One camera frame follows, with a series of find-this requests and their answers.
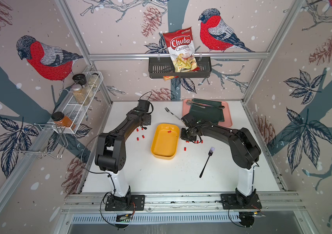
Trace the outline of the yellow plastic storage tray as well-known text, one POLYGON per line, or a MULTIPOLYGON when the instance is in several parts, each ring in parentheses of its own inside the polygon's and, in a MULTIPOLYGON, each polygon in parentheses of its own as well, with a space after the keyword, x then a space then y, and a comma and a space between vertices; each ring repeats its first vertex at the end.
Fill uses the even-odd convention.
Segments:
POLYGON ((171 160, 175 157, 180 129, 178 126, 161 123, 157 126, 151 146, 151 153, 158 159, 171 160))

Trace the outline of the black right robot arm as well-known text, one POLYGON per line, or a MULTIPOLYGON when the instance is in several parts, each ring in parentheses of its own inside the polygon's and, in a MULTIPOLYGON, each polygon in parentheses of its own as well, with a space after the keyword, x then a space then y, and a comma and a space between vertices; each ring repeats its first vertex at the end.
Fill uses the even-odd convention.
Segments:
POLYGON ((238 185, 235 189, 235 205, 241 207, 250 205, 255 198, 254 187, 255 168, 259 167, 258 160, 261 149, 246 129, 231 129, 219 126, 208 120, 198 119, 191 113, 181 118, 185 124, 182 128, 181 139, 189 142, 196 142, 202 136, 211 137, 227 144, 231 150, 233 161, 239 166, 238 185))

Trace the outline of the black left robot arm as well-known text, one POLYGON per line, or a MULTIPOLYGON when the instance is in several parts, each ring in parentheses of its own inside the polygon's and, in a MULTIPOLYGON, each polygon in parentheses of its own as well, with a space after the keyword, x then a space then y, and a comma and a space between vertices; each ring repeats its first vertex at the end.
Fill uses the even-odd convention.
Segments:
POLYGON ((113 196, 118 200, 128 200, 131 188, 120 171, 126 163, 126 140, 138 128, 151 125, 151 112, 130 110, 126 118, 113 130, 98 136, 95 165, 108 173, 113 184, 113 196))

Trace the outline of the silver fork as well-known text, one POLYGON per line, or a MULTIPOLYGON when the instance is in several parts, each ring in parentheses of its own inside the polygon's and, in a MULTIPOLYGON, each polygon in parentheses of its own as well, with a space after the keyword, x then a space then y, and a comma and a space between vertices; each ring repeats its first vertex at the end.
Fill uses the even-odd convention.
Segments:
POLYGON ((166 112, 170 113, 174 117, 176 117, 179 121, 182 121, 177 115, 173 114, 167 107, 165 107, 166 112))

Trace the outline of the purple black fork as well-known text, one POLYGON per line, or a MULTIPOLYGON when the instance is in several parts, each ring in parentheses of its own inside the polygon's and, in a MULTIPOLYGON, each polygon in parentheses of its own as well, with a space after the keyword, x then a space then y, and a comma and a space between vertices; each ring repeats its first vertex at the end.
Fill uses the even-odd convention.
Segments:
POLYGON ((203 167, 203 169, 202 169, 202 171, 201 171, 201 173, 200 173, 200 175, 199 175, 199 178, 202 178, 202 177, 203 177, 203 174, 204 174, 204 171, 205 171, 206 166, 207 166, 207 164, 208 164, 208 161, 209 161, 210 157, 213 155, 214 150, 215 150, 214 147, 211 147, 211 148, 210 148, 210 150, 209 150, 209 152, 208 152, 208 158, 207 158, 207 160, 206 160, 206 162, 205 162, 205 165, 204 165, 204 167, 203 167))

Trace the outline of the dark spoon on cloth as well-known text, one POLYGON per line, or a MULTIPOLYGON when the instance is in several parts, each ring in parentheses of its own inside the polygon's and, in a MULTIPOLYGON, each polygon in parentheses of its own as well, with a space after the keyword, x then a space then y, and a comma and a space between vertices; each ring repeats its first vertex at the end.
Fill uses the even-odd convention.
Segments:
POLYGON ((216 109, 220 109, 220 110, 225 109, 225 107, 223 105, 213 106, 213 105, 209 105, 209 104, 198 103, 198 102, 195 102, 195 101, 192 101, 192 100, 187 100, 186 104, 190 105, 190 106, 195 105, 195 106, 198 106, 200 108, 207 108, 207 107, 209 107, 209 108, 216 108, 216 109))

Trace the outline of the pink plastic tray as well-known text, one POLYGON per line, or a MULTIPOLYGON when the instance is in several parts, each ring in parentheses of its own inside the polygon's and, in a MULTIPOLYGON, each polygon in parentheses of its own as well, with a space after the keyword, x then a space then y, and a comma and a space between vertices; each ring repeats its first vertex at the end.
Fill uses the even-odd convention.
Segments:
POLYGON ((228 103, 225 101, 215 101, 218 106, 223 105, 225 109, 220 110, 213 108, 200 108, 196 107, 195 105, 187 105, 186 101, 190 99, 185 99, 183 100, 183 116, 187 115, 190 112, 191 107, 193 107, 193 113, 194 114, 199 114, 199 116, 203 116, 204 120, 210 120, 213 123, 217 123, 219 126, 230 128, 233 125, 231 115, 230 115, 230 110, 228 103))

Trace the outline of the clear spice jar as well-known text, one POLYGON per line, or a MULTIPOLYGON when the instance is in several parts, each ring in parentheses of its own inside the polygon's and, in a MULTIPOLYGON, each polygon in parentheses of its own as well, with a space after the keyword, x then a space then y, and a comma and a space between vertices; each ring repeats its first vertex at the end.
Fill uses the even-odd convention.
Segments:
POLYGON ((99 74, 98 73, 92 73, 90 75, 89 80, 88 80, 88 86, 90 88, 89 90, 94 91, 95 89, 97 89, 98 86, 99 86, 99 84, 98 84, 99 81, 100 81, 99 74))

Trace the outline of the silver lid spice jar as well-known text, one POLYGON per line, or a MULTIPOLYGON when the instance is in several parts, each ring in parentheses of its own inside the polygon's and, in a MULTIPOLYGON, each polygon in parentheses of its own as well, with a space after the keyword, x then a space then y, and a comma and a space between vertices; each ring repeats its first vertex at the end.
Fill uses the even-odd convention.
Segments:
POLYGON ((78 104, 89 105, 90 99, 88 97, 86 89, 84 89, 80 84, 74 84, 71 86, 71 90, 78 104))

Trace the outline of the black lid spice jar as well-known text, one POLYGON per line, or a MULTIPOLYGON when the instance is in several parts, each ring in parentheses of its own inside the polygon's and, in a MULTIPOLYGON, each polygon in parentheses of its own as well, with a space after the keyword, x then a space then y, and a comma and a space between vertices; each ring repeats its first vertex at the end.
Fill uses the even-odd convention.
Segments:
POLYGON ((87 79, 85 74, 76 74, 72 77, 75 84, 80 84, 83 88, 87 86, 87 79))

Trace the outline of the red Chuba chips bag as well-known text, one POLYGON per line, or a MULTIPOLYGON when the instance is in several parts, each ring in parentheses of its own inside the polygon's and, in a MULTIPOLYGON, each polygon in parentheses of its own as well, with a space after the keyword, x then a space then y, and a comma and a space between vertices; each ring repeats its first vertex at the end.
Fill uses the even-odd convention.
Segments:
POLYGON ((176 73, 199 71, 191 27, 164 33, 166 46, 176 73))

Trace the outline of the orange spice jar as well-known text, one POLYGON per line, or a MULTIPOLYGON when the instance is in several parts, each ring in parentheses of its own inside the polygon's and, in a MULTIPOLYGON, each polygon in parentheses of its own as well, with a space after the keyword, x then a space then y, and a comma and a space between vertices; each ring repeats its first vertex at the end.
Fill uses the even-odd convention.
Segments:
POLYGON ((51 118, 57 126, 71 128, 72 130, 76 128, 73 121, 62 112, 54 112, 51 118))

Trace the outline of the black wall basket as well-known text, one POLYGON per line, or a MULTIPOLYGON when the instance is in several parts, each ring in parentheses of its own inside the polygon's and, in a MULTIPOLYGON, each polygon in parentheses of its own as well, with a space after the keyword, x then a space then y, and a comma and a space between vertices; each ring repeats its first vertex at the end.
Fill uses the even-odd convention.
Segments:
POLYGON ((162 79, 165 76, 174 76, 178 78, 209 78, 212 72, 210 57, 197 59, 200 70, 190 72, 175 72, 171 58, 149 58, 148 72, 151 79, 162 79))

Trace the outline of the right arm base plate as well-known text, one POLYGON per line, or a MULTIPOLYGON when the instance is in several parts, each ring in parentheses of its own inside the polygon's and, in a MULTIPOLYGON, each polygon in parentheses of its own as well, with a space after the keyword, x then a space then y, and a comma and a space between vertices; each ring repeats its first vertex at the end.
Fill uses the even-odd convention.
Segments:
POLYGON ((221 194, 220 198, 224 210, 262 209, 259 196, 255 192, 247 197, 234 193, 221 194))

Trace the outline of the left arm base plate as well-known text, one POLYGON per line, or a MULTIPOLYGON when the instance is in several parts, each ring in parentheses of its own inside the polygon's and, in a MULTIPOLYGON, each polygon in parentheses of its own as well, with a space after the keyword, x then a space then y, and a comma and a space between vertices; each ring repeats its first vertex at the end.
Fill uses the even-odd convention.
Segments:
POLYGON ((109 195, 105 201, 105 211, 143 211, 145 195, 130 195, 126 197, 116 197, 109 195))

